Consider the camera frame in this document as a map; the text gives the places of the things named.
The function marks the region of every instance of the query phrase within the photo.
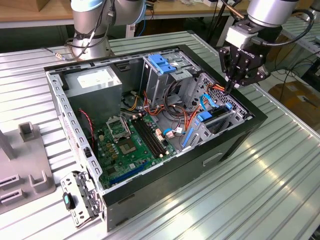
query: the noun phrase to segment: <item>chip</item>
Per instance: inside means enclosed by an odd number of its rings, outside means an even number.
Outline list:
[[[116,169],[114,167],[111,167],[111,168],[107,169],[106,172],[108,173],[108,175],[111,175],[116,172]]]
[[[117,145],[123,155],[127,155],[137,150],[134,142],[130,138],[120,141]]]

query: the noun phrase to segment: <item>slotted table surface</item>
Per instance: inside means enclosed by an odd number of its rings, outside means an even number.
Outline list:
[[[188,32],[111,41],[116,54],[180,44],[221,72],[217,52]],[[320,224],[320,136],[252,85],[241,92],[268,119],[232,157],[109,233],[100,219],[77,230],[59,183],[76,160],[43,70],[62,62],[42,49],[0,54],[0,129],[39,125],[57,187],[0,215],[1,239],[308,239]]]

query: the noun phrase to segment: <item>red wire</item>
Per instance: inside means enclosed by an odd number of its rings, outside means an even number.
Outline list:
[[[91,130],[91,139],[92,139],[92,150],[93,150],[93,149],[94,149],[94,128],[92,127],[91,119],[90,119],[90,117],[88,116],[88,114],[87,114],[85,111],[83,111],[83,110],[81,110],[81,109],[79,109],[79,111],[80,111],[81,113],[83,113],[83,115],[85,115],[86,119],[87,119],[88,122],[89,122],[90,130]]]

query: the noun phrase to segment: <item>ram slot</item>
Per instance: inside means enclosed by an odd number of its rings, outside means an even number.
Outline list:
[[[132,125],[155,158],[159,158],[160,154],[165,153],[165,149],[161,146],[147,124],[142,119],[132,121]]]

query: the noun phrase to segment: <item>cardboard box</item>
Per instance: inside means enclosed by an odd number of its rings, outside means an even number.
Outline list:
[[[314,0],[300,0],[297,3],[296,8],[297,9],[308,9],[313,2],[314,2]]]
[[[282,83],[275,85],[269,90],[269,94],[279,100],[282,87]],[[320,130],[320,98],[303,83],[300,81],[286,83],[281,103],[315,131]]]
[[[49,1],[50,0],[0,0],[0,5],[33,12],[40,12],[40,10]]]

